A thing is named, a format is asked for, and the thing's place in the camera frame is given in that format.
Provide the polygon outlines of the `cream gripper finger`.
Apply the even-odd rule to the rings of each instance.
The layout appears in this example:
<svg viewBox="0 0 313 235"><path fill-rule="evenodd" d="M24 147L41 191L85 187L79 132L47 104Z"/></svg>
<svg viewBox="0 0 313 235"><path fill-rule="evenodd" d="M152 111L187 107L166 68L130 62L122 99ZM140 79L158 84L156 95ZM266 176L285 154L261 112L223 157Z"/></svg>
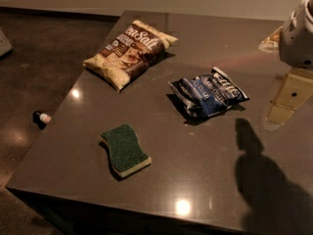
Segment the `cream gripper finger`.
<svg viewBox="0 0 313 235"><path fill-rule="evenodd" d="M270 102L263 126L277 130L313 95L313 71L292 67Z"/></svg>
<svg viewBox="0 0 313 235"><path fill-rule="evenodd" d="M265 38L258 46L260 51L271 53L279 50L280 35L282 27L275 29L267 38Z"/></svg>

